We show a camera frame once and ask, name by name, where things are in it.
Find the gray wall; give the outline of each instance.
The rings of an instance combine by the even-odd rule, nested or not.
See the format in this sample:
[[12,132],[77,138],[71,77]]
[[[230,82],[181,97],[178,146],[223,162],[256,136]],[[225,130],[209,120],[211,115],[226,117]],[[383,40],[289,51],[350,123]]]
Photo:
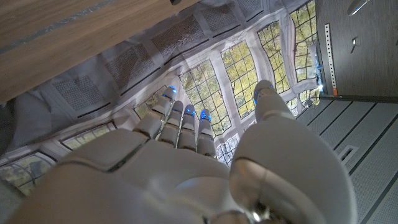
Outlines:
[[398,105],[321,100],[297,120],[336,152],[354,184],[358,223],[398,223]]

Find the window frame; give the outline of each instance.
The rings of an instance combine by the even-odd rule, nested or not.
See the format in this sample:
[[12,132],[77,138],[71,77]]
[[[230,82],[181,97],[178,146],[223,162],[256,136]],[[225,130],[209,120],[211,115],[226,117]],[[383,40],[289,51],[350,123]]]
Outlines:
[[[41,155],[47,157],[48,159],[43,158],[43,157],[40,157],[40,156],[38,156],[38,155],[36,155],[36,154],[41,154]],[[13,169],[13,168],[15,168],[15,167],[18,167],[18,168],[20,168],[21,170],[23,170],[23,172],[26,173],[26,174],[30,177],[30,179],[29,179],[27,182],[25,182],[25,183],[23,183],[23,184],[21,184],[21,185],[19,185],[19,186],[15,186],[13,183],[9,182],[8,180],[6,180],[5,178],[3,178],[3,177],[0,176],[1,180],[5,181],[5,182],[7,182],[9,185],[13,186],[15,189],[17,189],[17,190],[18,190],[22,195],[24,195],[24,196],[28,196],[29,194],[25,194],[20,188],[23,187],[24,185],[27,185],[27,184],[30,184],[30,183],[32,183],[33,186],[36,187],[36,185],[37,185],[36,180],[38,180],[39,178],[43,177],[43,176],[47,173],[47,171],[46,171],[44,174],[41,174],[41,175],[38,176],[38,177],[34,177],[34,175],[33,175],[31,172],[29,172],[25,167],[22,167],[21,165],[16,164],[17,162],[23,161],[24,159],[27,159],[27,158],[29,158],[29,157],[38,157],[38,158],[41,159],[42,161],[46,162],[46,163],[50,166],[50,169],[51,169],[53,166],[55,166],[56,163],[58,162],[58,160],[56,160],[54,157],[48,155],[48,154],[45,153],[45,152],[42,152],[42,151],[40,150],[40,148],[39,148],[39,149],[37,149],[37,150],[34,150],[34,151],[29,152],[29,153],[27,153],[27,154],[24,154],[24,155],[22,155],[22,156],[13,158],[13,159],[8,160],[7,162],[1,164],[1,165],[0,165],[0,169],[5,168],[5,167],[10,167],[11,169]]]
[[[309,47],[310,47],[310,45],[308,45],[308,42],[307,42],[307,40],[308,39],[311,39],[311,43],[312,44],[316,44],[317,43],[317,39],[318,39],[318,31],[317,31],[317,12],[316,12],[316,10],[315,10],[315,12],[314,12],[314,16],[313,17],[311,17],[311,13],[310,13],[310,10],[308,9],[308,4],[310,3],[310,2],[314,2],[314,4],[315,4],[315,9],[316,9],[316,3],[315,3],[315,0],[309,0],[309,1],[307,1],[306,3],[304,3],[304,4],[302,4],[300,7],[298,7],[298,8],[296,8],[296,10],[294,10],[293,12],[291,12],[290,14],[289,14],[289,16],[292,18],[292,20],[293,20],[293,24],[294,24],[294,29],[295,29],[295,38],[294,38],[294,57],[293,57],[293,60],[294,60],[294,70],[295,70],[295,74],[296,74],[296,76],[295,76],[295,78],[296,78],[296,81],[297,81],[297,83],[300,83],[301,81],[304,81],[304,80],[312,80],[312,79],[314,79],[314,78],[317,78],[317,74],[315,74],[315,76],[313,77],[313,78],[309,78],[308,77],[308,67],[312,67],[312,66],[308,66],[307,65],[307,60],[308,60],[308,57],[311,57],[311,53],[310,53],[310,51],[309,51]],[[303,8],[304,6],[306,6],[307,7],[307,13],[308,13],[308,20],[306,20],[305,22],[303,22],[302,24],[300,24],[300,22],[299,22],[299,10],[301,10],[301,8]],[[294,21],[294,19],[293,19],[293,14],[294,13],[296,13],[296,15],[297,15],[297,22],[298,22],[298,24],[296,25],[296,23],[295,23],[295,21]],[[312,30],[312,28],[313,28],[313,26],[312,26],[312,19],[314,19],[315,20],[315,32],[313,32],[313,30]],[[302,32],[302,37],[304,38],[303,40],[301,40],[300,42],[297,42],[297,29],[299,29],[300,31],[301,31],[301,28],[300,27],[302,27],[306,22],[309,22],[310,23],[310,29],[311,29],[311,36],[309,36],[309,37],[305,37],[304,36],[304,34],[303,34],[303,32]],[[305,55],[296,55],[297,54],[297,46],[298,46],[298,44],[301,44],[301,43],[305,43],[305,45],[307,46],[307,54],[305,54]],[[297,68],[296,67],[296,58],[297,57],[303,57],[303,56],[306,56],[306,59],[305,59],[305,66],[304,67],[302,67],[302,68]],[[299,76],[297,75],[297,70],[300,70],[300,69],[305,69],[305,78],[304,79],[302,79],[302,80],[300,80],[299,81]]]
[[[245,56],[244,56],[244,55],[242,54],[241,48],[239,47],[239,45],[242,44],[242,43],[244,43],[244,44],[246,45],[246,47],[248,48],[248,52],[249,52],[248,55],[245,55]],[[240,58],[239,60],[237,60],[236,62],[235,62],[235,59],[233,58],[232,53],[231,53],[231,50],[232,50],[233,47],[238,47],[239,53],[241,54],[241,58]],[[224,61],[224,58],[223,58],[223,54],[224,54],[226,51],[229,52],[229,54],[231,55],[231,59],[232,59],[232,64],[231,64],[231,65],[228,65],[228,66],[226,66],[225,61]],[[240,120],[243,120],[244,118],[247,118],[247,117],[254,111],[254,109],[255,109],[255,107],[256,107],[256,106],[255,106],[255,103],[254,103],[254,94],[253,94],[253,92],[254,92],[254,88],[256,87],[257,83],[259,82],[259,76],[258,76],[258,73],[257,73],[256,63],[254,62],[253,54],[252,54],[252,52],[250,51],[250,48],[249,48],[249,46],[248,46],[248,44],[247,44],[247,39],[241,39],[241,40],[239,40],[239,41],[236,41],[236,42],[234,42],[233,44],[230,44],[228,47],[225,47],[223,50],[220,50],[220,56],[221,56],[221,60],[223,61],[223,65],[224,65],[224,70],[225,70],[225,72],[226,72],[226,76],[228,77],[228,80],[229,80],[229,82],[230,82],[230,84],[231,84],[232,93],[233,93],[233,96],[234,96],[234,101],[235,101],[235,104],[236,104],[236,108],[237,108],[237,111],[238,111],[239,118],[240,118]],[[252,60],[252,62],[253,62],[253,68],[250,69],[250,70],[247,70],[247,66],[246,66],[246,62],[245,62],[245,58],[248,58],[248,57],[250,57],[251,60]],[[245,68],[246,68],[246,72],[245,72],[243,75],[240,75],[240,74],[238,73],[238,69],[237,69],[236,66],[235,66],[235,65],[236,65],[238,62],[240,62],[240,61],[243,61],[244,66],[245,66]],[[229,74],[228,74],[228,68],[230,68],[230,67],[232,67],[232,66],[234,67],[234,69],[235,69],[235,71],[236,71],[236,74],[238,75],[237,79],[235,79],[235,80],[233,80],[233,81],[231,80],[231,77],[230,77]],[[255,74],[256,74],[256,82],[254,82],[254,83],[250,83],[249,73],[250,73],[251,71],[254,71]],[[249,86],[246,87],[245,89],[243,89],[241,78],[244,77],[245,75],[248,76]],[[236,83],[238,80],[239,80],[239,82],[240,82],[240,85],[241,85],[241,89],[242,89],[242,90],[241,90],[239,93],[235,94],[235,85],[233,85],[233,84]],[[244,97],[244,91],[247,90],[247,89],[250,89],[250,93],[251,93],[251,98],[250,98],[250,100],[248,100],[248,101],[246,101],[246,99],[245,99],[245,97]],[[238,106],[238,101],[237,101],[237,99],[236,99],[236,96],[238,96],[240,93],[242,93],[242,95],[243,95],[244,103],[243,103],[241,106]],[[248,103],[253,103],[253,105],[254,105],[253,110],[249,111],[249,109],[248,109]],[[247,113],[246,115],[244,115],[244,116],[241,116],[241,113],[239,112],[239,109],[242,108],[243,106],[246,107],[246,111],[247,111],[248,113]]]
[[74,151],[74,150],[76,150],[76,149],[71,149],[69,146],[67,146],[64,142],[65,141],[67,141],[67,140],[70,140],[70,139],[72,139],[72,138],[75,138],[76,139],[76,137],[78,137],[78,136],[80,136],[80,135],[82,135],[82,134],[85,134],[85,133],[88,133],[89,131],[91,131],[91,130],[94,130],[94,129],[96,129],[96,128],[98,128],[98,127],[101,127],[101,126],[107,126],[108,128],[109,128],[109,131],[113,131],[113,130],[116,130],[118,127],[115,125],[115,123],[114,123],[114,121],[112,120],[112,121],[107,121],[107,122],[105,122],[105,123],[101,123],[101,124],[97,124],[96,126],[93,126],[93,127],[90,127],[90,128],[86,128],[86,129],[84,129],[84,130],[82,130],[82,131],[79,131],[79,132],[77,132],[77,133],[75,133],[75,134],[73,134],[73,135],[71,135],[71,136],[68,136],[68,137],[66,137],[66,138],[63,138],[63,139],[60,139],[59,140],[59,143],[63,146],[63,147],[66,147],[67,149],[69,149],[70,151]]
[[[276,23],[278,23],[279,33],[278,33],[277,35],[274,36],[273,31],[272,31],[272,25],[273,25],[273,24],[276,24]],[[265,31],[264,31],[264,30],[265,30],[266,28],[268,28],[268,27],[269,27],[269,29],[270,29],[270,31],[271,31],[271,36],[272,36],[272,38],[271,38],[271,40],[269,40],[269,41],[265,40],[266,43],[264,43],[264,45],[263,45],[262,42],[261,42],[260,33],[263,33],[264,38],[265,38]],[[268,43],[272,42],[272,43],[273,43],[273,47],[276,49],[275,39],[276,39],[277,37],[279,37],[279,42],[281,43],[281,36],[280,36],[280,21],[274,21],[274,22],[271,22],[271,23],[269,23],[268,25],[262,27],[261,29],[259,29],[259,30],[257,31],[257,36],[258,36],[258,39],[259,39],[259,41],[260,41],[260,46],[261,46],[262,49],[264,50],[264,53],[265,53],[265,55],[267,56],[268,61],[269,61],[270,65],[271,65],[271,69],[272,69],[272,72],[273,72],[273,75],[274,75],[274,85],[275,85],[275,90],[276,90],[276,92],[280,95],[280,94],[282,94],[282,93],[285,93],[285,92],[289,91],[290,89],[292,89],[292,87],[291,87],[291,83],[289,83],[289,79],[287,78],[287,72],[286,72],[286,67],[285,67],[285,61],[284,61],[283,53],[282,53],[282,46],[280,45],[280,46],[279,46],[280,49],[279,49],[279,50],[276,50],[276,52],[273,53],[271,56],[268,55],[268,53],[267,53],[267,51],[266,51],[266,48],[264,48],[264,46],[268,46]],[[280,55],[280,58],[282,59],[282,63],[281,63],[279,66],[277,66],[277,68],[274,69],[274,67],[272,66],[271,60],[274,59],[275,62],[276,62],[276,61],[277,61],[277,60],[276,60],[276,55],[277,55],[277,54]],[[281,79],[280,79],[279,82],[277,82],[277,81],[276,81],[276,76],[275,76],[275,71],[279,70],[279,68],[281,68],[282,71],[284,71],[284,76],[282,76],[282,74],[280,74],[280,72],[279,72],[279,75],[280,75]],[[288,86],[289,86],[287,89],[284,89],[284,80],[287,82],[287,84],[288,84]],[[283,88],[283,91],[282,91],[282,92],[278,92],[277,86],[278,86],[279,83],[282,83],[282,88]]]
[[[209,78],[206,77],[206,75],[205,75],[205,73],[203,72],[203,69],[202,69],[202,67],[201,67],[201,66],[202,66],[203,64],[205,64],[205,63],[209,63],[209,64],[211,65],[211,69],[213,70],[213,75],[212,75],[211,77],[209,77]],[[199,83],[199,84],[196,83],[195,78],[194,78],[194,76],[193,76],[192,73],[191,73],[191,71],[193,71],[194,69],[199,69],[200,72],[203,74],[203,77],[204,77],[204,81],[203,81],[203,82],[201,82],[201,83]],[[182,77],[185,76],[185,75],[189,75],[190,78],[192,79],[192,82],[193,82],[193,87],[191,87],[191,88],[188,89],[188,90],[185,89],[184,84],[183,84],[183,80],[182,80]],[[208,84],[208,80],[210,80],[210,79],[212,79],[212,78],[215,78],[216,81],[217,81],[217,84],[218,84],[218,90],[215,91],[214,93],[211,93],[210,86],[209,86],[209,84]],[[225,102],[225,99],[224,99],[224,97],[223,97],[223,92],[221,91],[220,81],[218,80],[218,77],[217,77],[217,75],[216,75],[216,70],[214,69],[213,63],[211,62],[210,58],[207,58],[207,59],[205,59],[205,60],[202,60],[201,62],[196,63],[194,66],[189,67],[187,70],[178,73],[178,79],[180,80],[180,84],[181,84],[181,86],[182,86],[182,89],[184,90],[185,94],[188,96],[188,100],[190,101],[190,104],[193,105],[193,107],[195,108],[195,110],[196,110],[196,107],[195,107],[195,106],[196,106],[197,104],[200,104],[200,103],[203,105],[203,108],[205,108],[205,103],[204,103],[204,101],[207,100],[207,99],[209,99],[209,98],[211,98],[211,100],[212,100],[212,102],[213,102],[215,108],[214,108],[213,111],[210,111],[210,113],[214,113],[214,111],[215,111],[215,112],[217,113],[217,115],[218,115],[218,118],[220,119],[217,123],[211,122],[211,128],[212,128],[213,134],[214,134],[215,136],[221,136],[221,135],[223,135],[227,130],[229,130],[230,128],[232,128],[232,121],[231,121],[231,118],[229,117],[230,114],[228,113],[228,109],[227,109],[227,107],[226,107],[226,102]],[[201,85],[203,85],[203,84],[205,84],[205,83],[206,83],[206,87],[209,89],[209,93],[210,93],[210,94],[209,94],[209,96],[207,96],[205,99],[202,99],[198,87],[201,86]],[[198,93],[199,99],[200,99],[200,100],[199,100],[198,102],[196,102],[195,104],[192,103],[192,100],[191,100],[191,98],[190,98],[190,96],[189,96],[189,94],[188,94],[188,92],[191,91],[191,90],[196,90],[197,93]],[[223,100],[222,104],[220,104],[220,105],[218,105],[218,106],[216,106],[215,100],[214,100],[214,98],[213,98],[213,95],[215,95],[215,94],[217,94],[217,93],[220,95],[221,99]],[[220,108],[220,107],[223,106],[223,105],[224,105],[224,107],[225,107],[226,116],[221,117],[217,109]],[[198,118],[198,119],[200,119],[200,117],[199,117],[199,116],[200,116],[200,113],[201,113],[201,111],[196,111],[196,115],[197,115],[197,118]],[[223,126],[222,120],[224,120],[224,119],[228,119],[228,121],[229,121],[229,127],[227,127],[227,128],[224,128],[224,126]],[[222,133],[219,133],[219,134],[216,134],[216,133],[215,133],[213,126],[216,125],[216,124],[220,124],[220,125],[221,125]]]
[[136,109],[137,109],[138,107],[142,106],[143,104],[146,104],[146,102],[147,102],[147,100],[149,100],[149,98],[153,97],[158,91],[160,91],[160,90],[163,89],[163,88],[167,89],[167,86],[166,86],[166,85],[163,85],[162,87],[160,87],[158,90],[156,90],[155,92],[153,92],[151,95],[149,95],[147,98],[145,98],[145,100],[143,100],[141,103],[137,104],[136,107],[134,107],[134,108],[132,109],[133,112],[135,112],[135,114],[137,115],[137,117],[138,117],[140,120],[142,120],[143,118],[141,118],[141,117],[139,116],[139,114],[137,113]]
[[[231,149],[231,145],[229,144],[229,142],[232,141],[234,138],[236,139],[236,147],[235,147],[234,149]],[[216,147],[217,161],[220,162],[220,163],[222,163],[222,164],[227,165],[228,167],[230,167],[230,164],[232,163],[232,160],[233,160],[233,156],[234,156],[235,150],[238,148],[239,141],[240,141],[239,134],[236,133],[234,136],[228,138],[224,143],[220,143],[220,144]],[[231,151],[228,152],[228,151],[226,150],[226,152],[224,152],[224,151],[222,151],[222,149],[221,149],[221,152],[223,153],[222,156],[223,156],[224,161],[225,161],[225,163],[224,163],[222,160],[220,160],[221,157],[219,158],[219,150],[218,150],[218,148],[219,148],[219,147],[222,147],[222,145],[224,145],[224,148],[226,149],[226,146],[225,146],[226,144],[228,144],[229,149],[230,149]]]

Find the window pane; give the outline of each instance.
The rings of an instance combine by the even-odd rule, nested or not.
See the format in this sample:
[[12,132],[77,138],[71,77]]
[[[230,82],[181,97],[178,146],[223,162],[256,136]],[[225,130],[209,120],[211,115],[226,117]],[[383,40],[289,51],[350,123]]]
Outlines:
[[55,164],[48,156],[36,152],[18,161],[0,167],[0,178],[29,195],[35,187],[35,181],[41,178]]
[[29,173],[18,166],[5,166],[0,168],[0,177],[15,187],[19,187],[32,180]]
[[299,115],[299,112],[297,111],[297,99],[294,98],[293,100],[290,100],[286,102],[287,107],[289,110],[292,112],[293,116]]
[[295,68],[297,81],[315,78],[317,71],[308,47],[317,41],[315,1],[312,0],[291,13],[296,27]]
[[[137,110],[137,108],[135,109],[135,111],[138,111],[137,114],[140,116],[140,110]],[[77,148],[79,148],[80,146],[89,143],[90,141],[100,137],[101,135],[110,132],[110,127],[113,127],[112,123],[106,123],[106,124],[102,124],[96,128],[93,128],[91,130],[85,131],[84,133],[80,133],[77,134],[76,136],[72,136],[69,137],[63,141],[61,141],[61,143],[63,145],[66,145],[69,149],[71,150],[75,150]]]
[[299,98],[301,104],[307,108],[311,105],[318,105],[319,104],[319,94],[320,90],[318,88],[313,90],[305,90],[299,94]]
[[[233,63],[231,63],[225,55],[231,52]],[[257,73],[254,66],[253,57],[250,53],[246,41],[242,41],[221,53],[224,65],[231,81],[231,87],[234,91],[236,106],[239,108],[241,119],[247,116],[251,111],[248,111],[247,102],[252,100],[253,92],[250,86],[257,83]]]
[[[230,66],[230,73],[228,74],[229,78],[239,78],[239,75],[233,66],[233,59],[230,52],[224,52],[222,57],[224,59],[224,64],[226,66]],[[180,79],[191,104],[195,107],[197,116],[200,115],[203,109],[208,109],[211,114],[211,126],[213,127],[214,134],[216,136],[223,134],[230,126],[227,127],[223,125],[222,121],[224,121],[223,119],[229,121],[229,116],[224,105],[224,100],[221,96],[220,84],[215,76],[210,60],[192,68],[187,73],[192,74],[195,81],[193,86],[189,86],[191,90],[186,89],[187,86],[183,84],[187,79],[185,77],[186,74],[180,75]]]
[[35,179],[45,174],[51,168],[48,162],[37,156],[26,157],[15,162],[15,164],[23,167]]
[[279,22],[273,22],[258,32],[259,36],[264,35],[267,38],[266,43],[261,43],[266,51],[271,67],[274,71],[275,85],[278,93],[290,89],[287,81],[285,65],[280,52]]
[[237,134],[229,138],[225,143],[217,146],[216,152],[217,152],[218,161],[226,164],[227,166],[230,166],[237,146],[238,146]]

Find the green foliage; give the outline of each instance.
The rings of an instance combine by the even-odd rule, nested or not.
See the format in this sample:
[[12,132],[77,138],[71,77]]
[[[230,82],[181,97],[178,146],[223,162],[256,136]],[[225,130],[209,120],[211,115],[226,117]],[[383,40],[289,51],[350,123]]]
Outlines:
[[224,104],[222,104],[221,106],[217,107],[217,112],[218,112],[218,115],[220,116],[220,118],[224,118],[225,116],[228,115],[228,113],[226,112],[226,108],[225,108]]
[[246,66],[244,64],[244,60],[240,60],[240,61],[236,62],[235,67],[236,67],[236,71],[238,72],[239,76],[246,74],[247,70],[246,70]]
[[308,11],[310,11],[310,17],[315,17],[316,11],[315,11],[315,0],[310,1],[307,4]]
[[235,86],[234,88],[234,95],[237,95],[238,93],[242,92],[242,84],[240,80],[236,80],[232,86]]
[[243,95],[244,95],[244,100],[246,102],[250,101],[251,98],[252,98],[252,93],[251,93],[250,88],[247,88],[247,89],[243,90]]
[[296,69],[297,81],[301,81],[307,78],[307,70],[305,68]]
[[300,28],[301,28],[302,34],[304,36],[304,39],[307,39],[312,36],[310,21],[307,21],[306,23],[302,24],[300,26]]
[[200,86],[198,86],[198,91],[200,98],[202,99],[208,98],[210,96],[210,90],[207,86],[207,83],[203,83]]
[[213,95],[213,101],[214,101],[215,106],[219,106],[222,103],[224,103],[223,98],[221,97],[221,95],[219,93],[215,93]]
[[223,58],[225,67],[229,67],[234,63],[232,60],[231,52],[229,52],[229,49],[221,53],[221,57]]
[[231,82],[233,82],[239,78],[238,72],[236,71],[234,65],[227,68],[226,73],[228,74],[229,80],[231,80]]
[[194,105],[200,101],[199,93],[196,88],[193,88],[192,90],[187,92],[187,95],[191,101],[191,103]]
[[249,78],[250,84],[257,83],[256,71],[255,70],[251,70],[250,72],[248,72],[248,78]]
[[246,64],[247,71],[254,69],[254,62],[251,56],[247,56],[244,58],[244,63]]
[[237,104],[238,107],[242,106],[244,104],[243,92],[238,93],[235,96],[235,100],[236,100],[236,104]]
[[305,42],[298,43],[296,46],[296,56],[306,55],[308,54],[307,44]]
[[308,14],[307,11],[307,6],[303,6],[298,10],[297,13],[298,16],[298,23],[301,25],[304,22],[308,21],[310,19],[310,15]]
[[193,80],[195,81],[196,85],[199,85],[199,84],[203,83],[206,80],[205,75],[203,74],[203,72],[201,72],[201,70],[199,70],[198,67],[193,68],[190,71],[190,73],[191,73],[191,75],[193,77]]
[[221,121],[221,124],[223,125],[224,130],[227,130],[228,128],[231,127],[231,121],[229,120],[228,117],[224,118],[224,119]]
[[250,86],[248,75],[243,75],[241,77],[242,89],[245,90]]
[[220,89],[217,78],[215,76],[211,77],[207,80],[207,84],[209,85],[210,93],[213,94]]
[[238,45],[235,45],[230,49],[231,49],[232,59],[234,60],[234,62],[237,62],[242,59],[241,51],[239,50]]
[[203,100],[203,105],[205,106],[206,109],[209,111],[214,111],[216,109],[216,106],[213,103],[212,97],[209,97],[205,100]]
[[306,55],[295,57],[296,69],[297,68],[304,68],[306,63],[307,63],[306,59],[307,59]]
[[213,66],[211,65],[211,62],[209,60],[200,64],[200,68],[206,79],[209,79],[215,75]]
[[240,107],[238,109],[238,111],[239,111],[239,115],[241,116],[241,118],[244,118],[245,116],[247,116],[249,114],[248,108],[246,107],[246,105],[243,105],[242,107]]
[[241,53],[242,53],[243,57],[250,55],[249,47],[248,47],[248,45],[246,44],[245,41],[242,41],[238,45],[239,45],[239,49],[241,50]]
[[190,90],[195,86],[195,83],[193,82],[193,79],[190,75],[190,73],[185,73],[183,75],[180,75],[181,79],[181,84],[184,90]]

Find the mesh panel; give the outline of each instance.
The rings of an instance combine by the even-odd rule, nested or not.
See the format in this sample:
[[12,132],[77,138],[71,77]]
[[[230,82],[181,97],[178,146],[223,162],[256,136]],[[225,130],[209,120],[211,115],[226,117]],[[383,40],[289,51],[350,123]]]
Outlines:
[[395,183],[395,188],[390,191],[390,196],[386,199],[386,202],[382,205],[371,224],[392,224],[398,222],[398,182]]
[[65,80],[53,84],[76,111],[104,100],[104,96],[86,75],[74,80]]
[[260,0],[238,0],[238,3],[244,16],[248,16],[261,8]]
[[398,122],[383,135],[351,176],[360,222],[398,171]]
[[154,65],[144,46],[139,44],[106,64],[106,68],[112,74],[119,89],[122,89],[130,80],[139,77]]
[[234,14],[227,5],[205,9],[201,13],[211,31],[222,29],[236,22]]
[[235,150],[238,146],[238,139],[236,136],[231,137],[226,143],[220,144],[217,147],[218,161],[231,166],[232,158],[234,157]]
[[154,37],[152,41],[162,56],[168,57],[177,48],[187,43],[198,41],[204,36],[197,20],[194,16],[190,16],[184,21],[175,24],[164,33]]

